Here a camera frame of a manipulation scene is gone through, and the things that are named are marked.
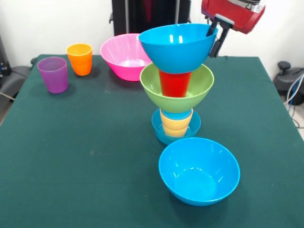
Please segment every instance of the purple cup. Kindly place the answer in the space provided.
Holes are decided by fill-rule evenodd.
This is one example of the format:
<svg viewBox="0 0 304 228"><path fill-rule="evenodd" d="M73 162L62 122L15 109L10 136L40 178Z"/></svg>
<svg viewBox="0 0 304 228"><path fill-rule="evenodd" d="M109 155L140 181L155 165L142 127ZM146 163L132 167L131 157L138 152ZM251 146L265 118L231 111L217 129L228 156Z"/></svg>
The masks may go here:
<svg viewBox="0 0 304 228"><path fill-rule="evenodd" d="M67 62L61 57L47 57L39 61L37 68L42 76L47 90L53 94L60 94L66 91Z"/></svg>

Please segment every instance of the orange cup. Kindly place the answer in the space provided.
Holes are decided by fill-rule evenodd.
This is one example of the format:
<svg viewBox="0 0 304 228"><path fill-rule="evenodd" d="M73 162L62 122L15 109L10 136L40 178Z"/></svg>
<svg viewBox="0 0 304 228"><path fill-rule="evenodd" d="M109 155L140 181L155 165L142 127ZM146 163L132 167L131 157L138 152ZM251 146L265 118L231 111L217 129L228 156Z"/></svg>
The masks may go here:
<svg viewBox="0 0 304 228"><path fill-rule="evenodd" d="M67 47L66 53L72 68L78 76L86 76L92 69L93 49L89 44L72 44Z"/></svg>

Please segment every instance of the red cup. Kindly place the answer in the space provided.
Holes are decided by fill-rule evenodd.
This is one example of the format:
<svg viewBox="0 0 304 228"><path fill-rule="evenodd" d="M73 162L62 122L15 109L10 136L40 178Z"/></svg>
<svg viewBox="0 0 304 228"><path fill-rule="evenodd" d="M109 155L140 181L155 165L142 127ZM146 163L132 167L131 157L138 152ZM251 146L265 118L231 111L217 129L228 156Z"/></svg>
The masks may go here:
<svg viewBox="0 0 304 228"><path fill-rule="evenodd" d="M161 91L164 96L185 97L191 78L191 72L182 74L169 74L160 72Z"/></svg>

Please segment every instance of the plastic bowl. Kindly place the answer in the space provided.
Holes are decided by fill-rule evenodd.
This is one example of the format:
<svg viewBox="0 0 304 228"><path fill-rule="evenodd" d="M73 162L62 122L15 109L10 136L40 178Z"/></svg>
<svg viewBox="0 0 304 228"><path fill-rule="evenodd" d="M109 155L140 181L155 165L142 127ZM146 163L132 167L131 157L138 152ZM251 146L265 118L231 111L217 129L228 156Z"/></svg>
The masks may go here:
<svg viewBox="0 0 304 228"><path fill-rule="evenodd" d="M162 110L169 113L183 113L194 108L204 99L213 86L214 75L205 65L193 71L186 97L162 95L159 71L154 63L142 70L140 81L149 98Z"/></svg>
<svg viewBox="0 0 304 228"><path fill-rule="evenodd" d="M170 192L192 206L208 206L223 200L235 190L240 179L233 154L204 138L186 138L170 144L160 156L159 172Z"/></svg>
<svg viewBox="0 0 304 228"><path fill-rule="evenodd" d="M142 47L163 72L191 72L206 60L218 29L206 37L210 25L175 24L152 28L139 35Z"/></svg>
<svg viewBox="0 0 304 228"><path fill-rule="evenodd" d="M139 81L142 69L151 63L137 33L112 37L100 47L100 55L116 75L127 81Z"/></svg>
<svg viewBox="0 0 304 228"><path fill-rule="evenodd" d="M199 114L193 110L192 119L189 123L186 134L183 137L171 137L171 136L165 135L163 128L162 128L160 109L157 109L152 116L152 126L155 130L155 134L156 134L156 137L158 138L158 140L161 141L163 144L169 145L172 142L179 140L179 139L194 137L200 129L201 120L200 120Z"/></svg>

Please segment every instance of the blue bowl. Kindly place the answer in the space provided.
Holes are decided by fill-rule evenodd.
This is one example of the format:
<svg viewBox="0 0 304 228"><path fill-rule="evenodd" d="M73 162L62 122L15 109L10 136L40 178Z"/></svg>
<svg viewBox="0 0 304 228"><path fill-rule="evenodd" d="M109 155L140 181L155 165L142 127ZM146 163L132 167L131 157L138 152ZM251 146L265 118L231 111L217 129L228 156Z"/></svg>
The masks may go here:
<svg viewBox="0 0 304 228"><path fill-rule="evenodd" d="M221 201L234 191L240 179L233 154L204 138L181 139L167 146L159 160L159 172L170 192L193 206Z"/></svg>
<svg viewBox="0 0 304 228"><path fill-rule="evenodd" d="M144 51L163 72L180 74L205 62L218 29L206 37L210 25L175 24L152 28L139 35Z"/></svg>
<svg viewBox="0 0 304 228"><path fill-rule="evenodd" d="M155 134L156 134L156 137L158 138L158 140L161 141L163 144L169 145L170 143L172 143L176 140L179 140L179 139L194 137L200 129L201 121L200 121L199 114L193 110L193 115L192 115L191 121L188 125L188 129L187 129L184 137L167 136L167 135L165 135L165 132L163 131L163 128L162 128L160 109L157 109L152 116L152 125L153 125Z"/></svg>

